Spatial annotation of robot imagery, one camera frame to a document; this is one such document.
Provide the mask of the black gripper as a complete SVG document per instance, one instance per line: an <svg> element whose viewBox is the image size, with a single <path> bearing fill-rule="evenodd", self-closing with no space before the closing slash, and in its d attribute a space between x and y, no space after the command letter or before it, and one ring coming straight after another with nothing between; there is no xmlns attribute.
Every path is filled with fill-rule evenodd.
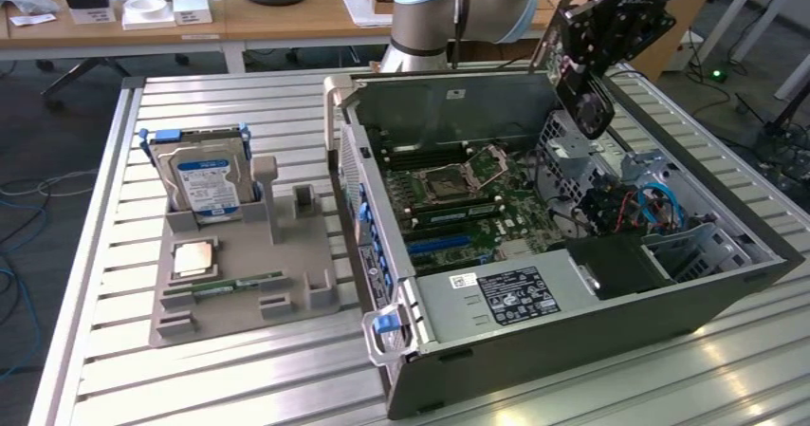
<svg viewBox="0 0 810 426"><path fill-rule="evenodd" d="M576 70L600 76L620 60L628 60L675 25L665 11L671 0L587 0L563 10L564 55Z"/></svg>

